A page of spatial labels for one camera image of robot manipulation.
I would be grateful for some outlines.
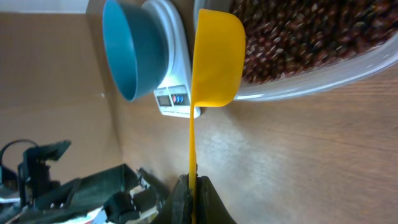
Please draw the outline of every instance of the yellow spoon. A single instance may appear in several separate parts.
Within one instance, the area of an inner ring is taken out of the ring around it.
[[[232,14],[200,9],[195,36],[190,115],[189,188],[193,197],[192,223],[196,223],[197,155],[193,109],[221,107],[239,89],[246,43],[241,21]]]

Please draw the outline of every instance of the digital scale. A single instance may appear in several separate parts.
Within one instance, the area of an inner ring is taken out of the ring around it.
[[[148,0],[142,8],[163,28],[169,48],[167,73],[154,91],[157,106],[163,115],[189,118],[192,69],[180,15],[168,0]],[[199,115],[200,108],[196,107],[193,117]]]

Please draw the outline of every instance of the wooden table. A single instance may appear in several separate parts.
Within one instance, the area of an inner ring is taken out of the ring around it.
[[[325,93],[236,101],[196,120],[198,175],[238,223],[398,223],[398,66]],[[171,187],[188,172],[188,119],[118,97],[124,160]]]

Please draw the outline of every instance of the blue bowl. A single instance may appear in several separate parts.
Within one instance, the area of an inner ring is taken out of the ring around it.
[[[160,85],[167,71],[167,42],[147,11],[107,1],[103,35],[113,80],[125,99],[133,101]]]

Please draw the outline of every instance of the scoop handle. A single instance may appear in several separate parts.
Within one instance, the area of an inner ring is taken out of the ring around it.
[[[197,204],[197,152],[195,149],[195,118],[193,118],[195,105],[191,103],[191,113],[189,119],[189,189],[193,197],[192,200],[192,224],[196,224],[196,204]]]

